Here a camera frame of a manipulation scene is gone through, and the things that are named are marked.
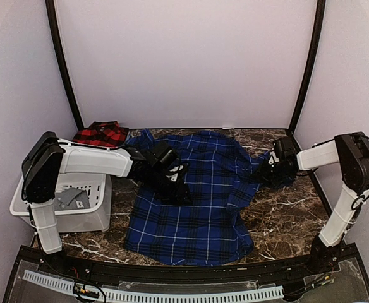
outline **laundry basket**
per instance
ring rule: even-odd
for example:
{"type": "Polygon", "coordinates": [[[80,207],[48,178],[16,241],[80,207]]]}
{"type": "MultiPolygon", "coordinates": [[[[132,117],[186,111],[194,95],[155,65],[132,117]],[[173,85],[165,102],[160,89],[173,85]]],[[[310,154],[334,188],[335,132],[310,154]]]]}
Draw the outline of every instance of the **laundry basket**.
{"type": "MultiPolygon", "coordinates": [[[[10,212],[30,224],[27,205],[21,200],[23,177],[10,204],[10,212]]],[[[90,208],[56,211],[58,232],[106,231],[110,226],[111,178],[104,174],[59,174],[57,189],[68,187],[84,189],[88,193],[90,208]]]]}

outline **marble surface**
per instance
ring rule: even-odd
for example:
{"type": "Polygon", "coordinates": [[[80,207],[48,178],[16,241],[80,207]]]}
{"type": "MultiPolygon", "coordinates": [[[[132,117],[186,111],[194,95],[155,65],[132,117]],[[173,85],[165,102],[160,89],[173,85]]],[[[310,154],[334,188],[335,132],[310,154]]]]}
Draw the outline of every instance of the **marble surface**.
{"type": "MultiPolygon", "coordinates": [[[[152,130],[164,134],[191,134],[199,129],[152,130]]],[[[252,156],[272,148],[274,139],[285,136],[278,129],[214,129],[235,137],[252,156]]],[[[124,249],[124,238],[133,208],[137,185],[129,179],[112,178],[111,226],[107,232],[61,234],[68,255],[125,264],[163,265],[124,249]]],[[[292,186],[261,189],[241,217],[255,243],[251,254],[231,263],[244,264],[308,254],[313,237],[327,220],[322,202],[309,177],[299,177],[292,186]]]]}

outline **red and black checkered cloth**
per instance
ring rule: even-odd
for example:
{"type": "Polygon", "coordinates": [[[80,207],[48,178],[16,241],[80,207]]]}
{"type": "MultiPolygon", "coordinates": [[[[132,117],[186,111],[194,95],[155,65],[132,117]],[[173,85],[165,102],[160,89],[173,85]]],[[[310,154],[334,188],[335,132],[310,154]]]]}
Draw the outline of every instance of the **red and black checkered cloth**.
{"type": "Polygon", "coordinates": [[[89,145],[117,147],[126,141],[127,135],[128,128],[120,127],[117,121],[93,122],[88,128],[79,131],[72,141],[89,145]]]}

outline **plaid shirt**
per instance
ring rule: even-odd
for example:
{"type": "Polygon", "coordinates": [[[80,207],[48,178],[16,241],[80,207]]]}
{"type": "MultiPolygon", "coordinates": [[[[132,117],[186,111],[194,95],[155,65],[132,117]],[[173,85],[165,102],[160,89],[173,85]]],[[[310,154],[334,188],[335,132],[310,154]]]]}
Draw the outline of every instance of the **plaid shirt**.
{"type": "Polygon", "coordinates": [[[88,145],[117,147],[126,141],[128,128],[121,128],[117,121],[93,122],[88,128],[77,132],[72,141],[88,145]]]}
{"type": "Polygon", "coordinates": [[[249,254],[253,241],[239,211],[259,189],[250,175],[265,156],[251,158],[235,139],[211,131],[154,139],[144,130],[128,144],[148,150],[161,140],[190,164],[185,182],[193,205],[162,205],[151,189],[141,187],[126,248],[170,265],[213,266],[249,254]]]}

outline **robotic arm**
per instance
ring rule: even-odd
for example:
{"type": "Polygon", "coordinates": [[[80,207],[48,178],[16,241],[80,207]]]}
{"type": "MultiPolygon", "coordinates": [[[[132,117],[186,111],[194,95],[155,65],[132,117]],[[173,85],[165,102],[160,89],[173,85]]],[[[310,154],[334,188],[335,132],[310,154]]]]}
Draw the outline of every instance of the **robotic arm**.
{"type": "Polygon", "coordinates": [[[338,162],[343,180],[341,195],[327,224],[312,244],[312,271],[316,271],[320,259],[325,263],[336,260],[332,248],[341,243],[369,198],[369,137],[364,133],[342,134],[301,152],[297,152],[291,138],[281,138],[274,141],[270,158],[254,175],[266,186],[279,187],[293,181],[299,171],[338,162]]]}
{"type": "Polygon", "coordinates": [[[165,142],[141,153],[132,146],[103,148],[58,139],[52,132],[43,134],[22,163],[22,199],[29,203],[43,250],[51,254],[62,249],[53,206],[58,174],[128,177],[150,186],[163,203],[190,204],[189,188],[182,178],[187,163],[169,170],[176,159],[178,154],[165,142]]]}

